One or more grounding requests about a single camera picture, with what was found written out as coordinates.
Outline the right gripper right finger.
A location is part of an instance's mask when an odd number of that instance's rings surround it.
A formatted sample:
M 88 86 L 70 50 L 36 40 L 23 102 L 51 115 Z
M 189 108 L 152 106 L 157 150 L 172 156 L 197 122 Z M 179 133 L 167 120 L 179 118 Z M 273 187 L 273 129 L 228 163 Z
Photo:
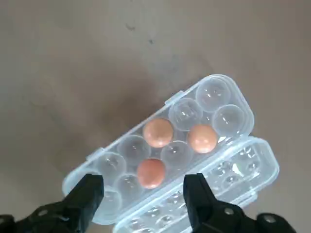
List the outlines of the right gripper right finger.
M 283 217 L 261 213 L 249 218 L 237 205 L 217 200 L 202 173 L 187 174 L 183 197 L 194 233 L 292 233 Z

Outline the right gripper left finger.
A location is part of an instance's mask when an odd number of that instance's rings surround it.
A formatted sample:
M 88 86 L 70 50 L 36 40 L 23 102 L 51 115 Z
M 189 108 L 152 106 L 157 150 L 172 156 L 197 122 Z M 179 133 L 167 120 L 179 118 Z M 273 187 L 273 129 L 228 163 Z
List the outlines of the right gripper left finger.
M 2 233 L 84 233 L 104 198 L 101 175 L 86 174 L 59 202 L 38 207 L 26 218 L 0 216 Z

